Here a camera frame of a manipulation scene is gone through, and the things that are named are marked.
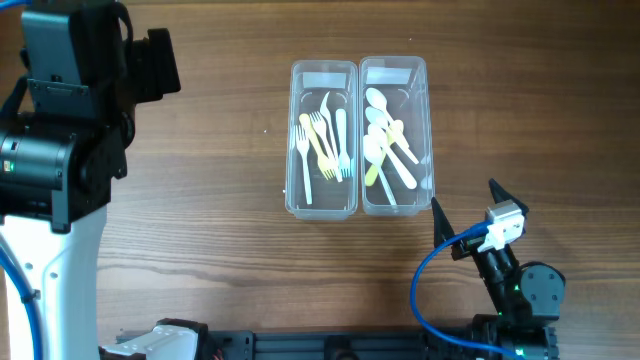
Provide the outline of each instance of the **plastic container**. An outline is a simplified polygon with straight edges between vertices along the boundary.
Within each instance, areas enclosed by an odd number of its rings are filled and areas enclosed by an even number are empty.
[[[364,211],[369,215],[378,216],[415,215],[430,208],[431,198],[435,195],[427,65],[422,58],[413,56],[371,56],[362,59],[358,109],[361,139],[367,134],[370,124],[365,118],[365,109],[370,106],[365,94],[370,87],[380,90],[386,97],[387,111],[391,117],[404,122],[403,134],[419,163],[416,165],[409,160],[397,144],[391,145],[391,149],[417,181],[415,189],[407,188],[391,161],[388,157],[385,158],[382,170],[397,203],[396,206],[392,206],[379,178],[376,178],[371,186],[366,186],[365,174],[371,164],[364,159],[361,147]]]
[[[296,148],[295,126],[300,125],[300,114],[319,111],[327,92],[327,108],[340,151],[336,110],[345,109],[347,117],[347,153],[351,161],[351,177],[338,183],[327,180],[318,168],[318,156],[309,144],[307,161],[312,203],[307,204],[302,157]],[[287,174],[285,207],[299,219],[344,220],[358,208],[358,71],[354,63],[333,60],[305,60],[293,64],[289,103],[289,140],[287,145]],[[327,139],[331,143],[327,126]],[[324,149],[322,139],[318,141]]]

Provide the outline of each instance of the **black mount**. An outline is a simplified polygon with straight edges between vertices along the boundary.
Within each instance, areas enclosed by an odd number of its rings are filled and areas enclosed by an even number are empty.
[[[495,343],[496,337],[511,339],[508,334],[498,334],[492,328],[492,320],[476,317],[466,328],[449,328],[443,331],[456,337],[485,343]],[[134,338],[135,336],[119,336],[116,341],[122,343]],[[207,341],[215,350],[208,352],[209,357],[206,359],[211,359],[211,354],[222,354],[218,356],[220,360],[476,360],[478,355],[474,351],[453,346],[425,331],[284,334],[210,331]],[[516,342],[523,349],[527,359],[558,358],[557,338],[553,328],[528,334],[523,339],[516,338]],[[104,356],[102,359],[144,360],[146,356]],[[486,359],[500,358],[494,356]]]
[[[134,41],[114,0],[34,3],[22,29],[27,74],[0,112],[0,224],[21,215],[68,233],[127,175],[136,104],[180,90],[171,38],[153,29]],[[27,89],[35,111],[18,113]]]

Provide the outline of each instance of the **white plastic spoon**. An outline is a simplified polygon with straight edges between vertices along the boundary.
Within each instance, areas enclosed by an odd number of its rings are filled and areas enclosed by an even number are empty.
[[[384,94],[382,94],[380,90],[376,88],[368,88],[365,96],[367,97],[367,101],[369,102],[369,104],[371,104],[371,106],[382,111],[384,116],[387,117],[387,121],[389,121],[389,123],[393,122],[393,118],[387,111],[387,98],[384,97]]]
[[[387,135],[384,133],[384,130],[382,130],[382,128],[378,125],[369,125],[369,136],[374,137],[378,142],[378,145],[387,152],[389,159],[391,159],[393,166],[396,167],[398,175],[400,175],[402,182],[404,182],[407,188],[415,189],[416,186],[418,186],[416,179],[413,177],[413,175],[411,175],[407,167],[404,166],[402,161],[398,159],[396,154],[389,147],[389,144],[387,143]]]
[[[389,129],[389,124],[387,123],[387,120],[385,119],[385,115],[382,111],[376,108],[373,108],[371,106],[367,106],[367,108],[364,111],[364,114],[367,120],[369,120],[371,124],[378,125],[381,128],[385,129],[387,132],[390,132],[391,137],[393,137],[393,139],[396,141],[400,149],[402,149],[402,151],[404,151],[404,153],[407,154],[409,159],[411,159],[411,161],[413,161],[414,164],[418,163],[418,158],[416,158],[416,156],[413,155],[411,150],[409,150],[409,143],[407,142],[407,139],[404,137],[402,132],[394,131],[393,127]]]

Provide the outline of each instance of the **wooden table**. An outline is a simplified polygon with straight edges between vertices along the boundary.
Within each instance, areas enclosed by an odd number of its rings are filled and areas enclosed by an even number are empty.
[[[218,330],[416,326],[409,283],[432,248],[430,211],[302,222],[283,194],[291,64],[398,54],[428,64],[436,191],[455,229],[482,219],[495,177],[531,207],[516,255],[568,279],[563,359],[639,356],[637,4],[143,1],[128,2],[136,37],[170,29],[182,91],[138,107],[129,176],[114,181],[101,343],[164,317]],[[0,98],[23,72],[18,16],[0,15]],[[448,255],[419,298],[441,325],[493,311],[473,262]]]

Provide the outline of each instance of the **blue cable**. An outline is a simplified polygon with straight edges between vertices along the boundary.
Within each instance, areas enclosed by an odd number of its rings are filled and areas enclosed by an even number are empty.
[[[20,5],[31,5],[31,0],[6,0],[0,2],[0,11],[6,10],[10,7],[20,6]]]
[[[418,269],[416,270],[416,274],[413,276],[413,281],[411,282],[411,293],[409,295],[409,301],[411,302],[411,310],[413,311],[413,315],[416,317],[416,319],[418,319],[418,321],[420,322],[420,324],[422,324],[422,326],[424,326],[424,328],[429,331],[430,333],[436,335],[437,337],[448,341],[452,344],[458,345],[458,346],[463,346],[463,347],[467,347],[467,348],[472,348],[472,349],[478,349],[478,350],[484,350],[484,351],[491,351],[491,352],[495,352],[495,353],[499,353],[502,354],[504,356],[508,356],[510,358],[514,358],[514,359],[520,359],[520,360],[524,360],[524,356],[518,355],[513,351],[498,347],[498,346],[493,346],[493,345],[489,345],[489,344],[483,344],[483,343],[479,343],[479,342],[475,342],[475,341],[467,341],[467,340],[463,340],[463,339],[459,339],[457,337],[451,336],[451,335],[447,335],[445,333],[443,333],[442,331],[436,329],[433,325],[429,324],[427,322],[427,320],[425,320],[422,317],[422,314],[420,314],[420,310],[418,309],[418,305],[416,304],[416,290],[418,289],[418,282],[420,280],[420,275],[422,274],[422,271],[424,270],[424,268],[427,266],[427,264],[429,263],[429,261],[431,261],[431,259],[433,259],[436,255],[438,255],[438,253],[440,251],[442,251],[443,249],[451,246],[452,244],[460,241],[461,239],[463,239],[464,237],[470,236],[470,237],[478,237],[478,236],[482,236],[487,234],[487,226],[491,225],[491,222],[485,221],[485,222],[481,222],[478,224],[473,225],[472,227],[470,227],[468,230],[452,237],[451,239],[443,242],[442,244],[440,244],[438,247],[436,247],[435,249],[433,249],[433,251],[431,252],[431,254],[429,254],[429,256],[427,256],[422,263],[420,264],[420,266],[418,266]]]
[[[31,297],[27,282],[22,278],[22,276],[20,276],[18,269],[13,266],[13,262],[11,262],[2,247],[0,247],[0,266],[2,266],[7,275],[9,275],[9,278],[13,282],[13,285],[16,287],[16,289],[18,289],[20,297],[23,299]],[[33,341],[33,358],[34,360],[42,360],[42,334],[40,333],[40,320],[38,319],[36,304],[34,300],[31,300],[25,302],[24,307],[27,311],[29,327],[31,328],[31,340]]]

